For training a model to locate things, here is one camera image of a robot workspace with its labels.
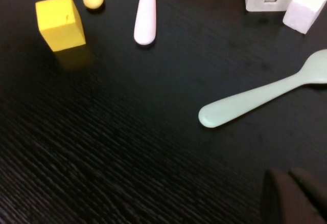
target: dark wooden table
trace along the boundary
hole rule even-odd
[[[304,37],[244,0],[157,0],[144,50],[138,0],[106,0],[98,14],[74,0],[87,48],[67,58],[40,36],[36,1],[0,0],[0,223],[254,224],[269,167],[327,181],[324,86],[217,129],[197,118],[327,48],[327,10]],[[72,59],[92,63],[60,64]]]

